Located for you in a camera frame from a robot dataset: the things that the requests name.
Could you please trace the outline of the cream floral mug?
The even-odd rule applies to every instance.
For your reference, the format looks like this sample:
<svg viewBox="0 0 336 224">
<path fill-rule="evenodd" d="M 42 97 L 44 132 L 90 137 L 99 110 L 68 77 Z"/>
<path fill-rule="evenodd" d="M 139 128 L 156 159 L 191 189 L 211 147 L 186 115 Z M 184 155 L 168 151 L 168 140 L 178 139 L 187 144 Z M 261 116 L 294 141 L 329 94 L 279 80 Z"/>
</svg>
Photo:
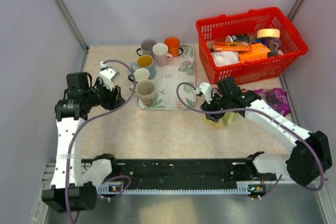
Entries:
<svg viewBox="0 0 336 224">
<path fill-rule="evenodd" d="M 133 81 L 135 84 L 135 92 L 137 93 L 138 98 L 142 101 L 142 103 L 151 107 L 157 96 L 156 85 L 154 81 L 150 79 L 141 80 L 140 82 Z"/>
</svg>

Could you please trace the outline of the light blue butterfly mug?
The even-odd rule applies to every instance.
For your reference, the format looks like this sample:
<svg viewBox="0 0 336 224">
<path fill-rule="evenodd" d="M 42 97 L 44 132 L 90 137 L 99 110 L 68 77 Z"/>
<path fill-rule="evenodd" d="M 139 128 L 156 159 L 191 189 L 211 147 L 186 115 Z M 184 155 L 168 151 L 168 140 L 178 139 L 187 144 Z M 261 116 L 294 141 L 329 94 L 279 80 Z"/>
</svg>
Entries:
<svg viewBox="0 0 336 224">
<path fill-rule="evenodd" d="M 136 62 L 131 63 L 130 68 L 133 72 L 141 68 L 147 69 L 150 73 L 149 79 L 153 80 L 156 77 L 154 59 L 150 55 L 140 56 Z"/>
</svg>

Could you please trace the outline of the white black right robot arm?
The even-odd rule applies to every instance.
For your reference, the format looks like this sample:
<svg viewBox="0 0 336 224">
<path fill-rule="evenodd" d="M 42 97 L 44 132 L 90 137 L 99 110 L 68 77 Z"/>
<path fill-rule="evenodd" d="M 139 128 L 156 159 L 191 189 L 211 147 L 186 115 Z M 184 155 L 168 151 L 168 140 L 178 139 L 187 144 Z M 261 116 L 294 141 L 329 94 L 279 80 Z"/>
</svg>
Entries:
<svg viewBox="0 0 336 224">
<path fill-rule="evenodd" d="M 245 174 L 252 180 L 265 173 L 287 175 L 301 186 L 307 186 L 321 173 L 332 167 L 329 141 L 321 132 L 301 128 L 275 111 L 258 94 L 243 91 L 234 78 L 227 77 L 213 86 L 203 82 L 196 89 L 197 96 L 204 96 L 201 110 L 206 118 L 218 122 L 227 112 L 239 113 L 256 123 L 278 140 L 286 154 L 257 152 L 245 166 Z"/>
</svg>

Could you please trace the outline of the orange mug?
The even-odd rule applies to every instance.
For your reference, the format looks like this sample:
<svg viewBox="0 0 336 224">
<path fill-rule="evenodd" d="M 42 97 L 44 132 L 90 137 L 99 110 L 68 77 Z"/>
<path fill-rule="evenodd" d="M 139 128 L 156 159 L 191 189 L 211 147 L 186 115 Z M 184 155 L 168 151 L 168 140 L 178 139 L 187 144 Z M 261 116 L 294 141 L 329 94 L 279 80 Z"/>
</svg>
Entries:
<svg viewBox="0 0 336 224">
<path fill-rule="evenodd" d="M 184 52 L 180 45 L 180 40 L 176 37 L 166 38 L 164 44 L 168 46 L 168 53 L 170 53 L 173 57 L 180 56 Z"/>
</svg>

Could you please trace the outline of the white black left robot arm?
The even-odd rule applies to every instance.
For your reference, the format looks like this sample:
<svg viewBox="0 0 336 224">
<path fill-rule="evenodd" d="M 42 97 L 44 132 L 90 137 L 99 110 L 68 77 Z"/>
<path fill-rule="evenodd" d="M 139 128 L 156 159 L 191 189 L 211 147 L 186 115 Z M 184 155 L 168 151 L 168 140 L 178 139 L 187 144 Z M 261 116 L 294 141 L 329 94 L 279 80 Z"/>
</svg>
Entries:
<svg viewBox="0 0 336 224">
<path fill-rule="evenodd" d="M 64 97 L 55 106 L 58 145 L 54 175 L 50 188 L 42 193 L 42 201 L 58 213 L 92 210 L 97 204 L 98 188 L 105 179 L 114 180 L 119 174 L 111 154 L 95 157 L 83 172 L 82 126 L 88 121 L 93 107 L 112 111 L 124 104 L 121 88 L 113 84 L 119 76 L 115 68 L 99 72 L 95 82 L 87 72 L 66 76 Z"/>
</svg>

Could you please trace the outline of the pale pink faceted mug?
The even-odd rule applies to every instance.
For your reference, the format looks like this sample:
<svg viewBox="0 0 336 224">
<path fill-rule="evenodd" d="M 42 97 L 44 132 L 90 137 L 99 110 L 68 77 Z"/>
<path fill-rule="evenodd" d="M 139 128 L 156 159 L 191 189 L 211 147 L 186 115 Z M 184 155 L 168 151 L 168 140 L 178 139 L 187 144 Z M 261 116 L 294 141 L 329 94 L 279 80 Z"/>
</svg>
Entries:
<svg viewBox="0 0 336 224">
<path fill-rule="evenodd" d="M 159 67 L 162 67 L 173 60 L 173 56 L 169 53 L 169 48 L 166 44 L 155 44 L 152 48 L 152 51 L 155 63 Z"/>
</svg>

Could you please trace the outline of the dark green mug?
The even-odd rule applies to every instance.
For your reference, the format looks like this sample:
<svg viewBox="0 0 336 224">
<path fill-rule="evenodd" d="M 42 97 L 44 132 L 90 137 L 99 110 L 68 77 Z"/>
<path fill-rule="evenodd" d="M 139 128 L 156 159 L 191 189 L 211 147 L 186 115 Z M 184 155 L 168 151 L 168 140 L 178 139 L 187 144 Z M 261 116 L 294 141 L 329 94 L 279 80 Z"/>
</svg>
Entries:
<svg viewBox="0 0 336 224">
<path fill-rule="evenodd" d="M 131 82 L 140 82 L 149 79 L 150 72 L 146 68 L 139 68 L 133 74 L 128 75 L 128 80 Z"/>
</svg>

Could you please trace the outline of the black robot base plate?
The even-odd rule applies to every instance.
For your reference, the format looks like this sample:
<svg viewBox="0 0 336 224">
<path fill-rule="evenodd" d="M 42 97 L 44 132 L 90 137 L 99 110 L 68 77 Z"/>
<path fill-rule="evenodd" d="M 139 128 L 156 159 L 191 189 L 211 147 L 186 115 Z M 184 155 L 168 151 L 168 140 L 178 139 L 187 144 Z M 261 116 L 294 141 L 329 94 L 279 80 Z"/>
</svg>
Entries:
<svg viewBox="0 0 336 224">
<path fill-rule="evenodd" d="M 244 158 L 117 159 L 108 178 L 128 175 L 129 189 L 235 189 L 237 182 L 275 181 L 276 175 L 260 174 Z"/>
</svg>

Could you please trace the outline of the yellow mug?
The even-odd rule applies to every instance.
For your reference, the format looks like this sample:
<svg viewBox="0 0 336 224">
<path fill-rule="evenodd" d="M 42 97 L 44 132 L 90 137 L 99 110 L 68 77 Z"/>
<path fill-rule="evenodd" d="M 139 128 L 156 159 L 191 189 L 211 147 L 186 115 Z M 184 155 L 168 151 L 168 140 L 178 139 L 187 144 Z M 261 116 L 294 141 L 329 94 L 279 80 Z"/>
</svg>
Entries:
<svg viewBox="0 0 336 224">
<path fill-rule="evenodd" d="M 206 115 L 203 115 L 202 120 L 206 125 L 215 127 L 217 129 L 222 129 L 223 128 L 223 119 L 219 119 L 218 122 L 214 122 L 212 120 L 208 120 Z"/>
</svg>

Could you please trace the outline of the lilac purple mug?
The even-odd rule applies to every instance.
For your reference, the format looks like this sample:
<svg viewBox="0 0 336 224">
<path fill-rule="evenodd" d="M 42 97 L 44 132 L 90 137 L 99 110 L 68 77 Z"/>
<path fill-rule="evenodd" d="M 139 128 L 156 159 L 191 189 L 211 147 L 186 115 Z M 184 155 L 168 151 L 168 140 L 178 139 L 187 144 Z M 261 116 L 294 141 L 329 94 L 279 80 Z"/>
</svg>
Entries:
<svg viewBox="0 0 336 224">
<path fill-rule="evenodd" d="M 136 50 L 138 56 L 150 55 L 153 57 L 153 47 L 157 44 L 154 39 L 146 39 L 141 42 L 140 48 Z"/>
</svg>

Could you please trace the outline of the lime green faceted mug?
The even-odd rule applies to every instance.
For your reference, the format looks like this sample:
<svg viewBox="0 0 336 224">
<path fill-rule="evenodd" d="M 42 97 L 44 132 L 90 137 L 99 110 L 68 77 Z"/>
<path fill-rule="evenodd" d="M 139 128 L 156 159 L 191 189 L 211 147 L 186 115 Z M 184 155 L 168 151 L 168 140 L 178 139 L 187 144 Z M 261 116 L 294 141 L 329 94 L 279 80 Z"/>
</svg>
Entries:
<svg viewBox="0 0 336 224">
<path fill-rule="evenodd" d="M 226 112 L 223 116 L 223 124 L 230 126 L 234 121 L 238 119 L 239 114 L 236 112 Z"/>
</svg>

